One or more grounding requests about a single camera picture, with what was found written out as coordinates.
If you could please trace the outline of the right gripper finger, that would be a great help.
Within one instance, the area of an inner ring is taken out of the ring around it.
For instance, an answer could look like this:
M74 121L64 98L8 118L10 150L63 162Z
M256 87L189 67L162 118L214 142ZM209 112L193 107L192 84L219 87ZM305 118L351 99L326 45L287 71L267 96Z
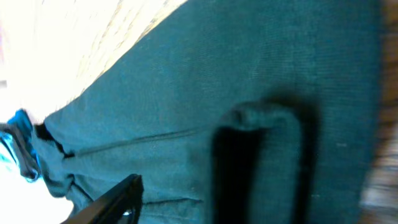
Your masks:
M126 223L138 224L143 193L142 176L131 174L62 224L118 223L126 212L128 212Z

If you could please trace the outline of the black garment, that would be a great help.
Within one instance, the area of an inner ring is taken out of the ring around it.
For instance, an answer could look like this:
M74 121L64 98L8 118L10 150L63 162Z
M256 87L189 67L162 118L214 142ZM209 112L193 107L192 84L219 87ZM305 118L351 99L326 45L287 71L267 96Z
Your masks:
M376 144L380 3L188 1L32 135L55 197L128 175L141 223L356 223Z

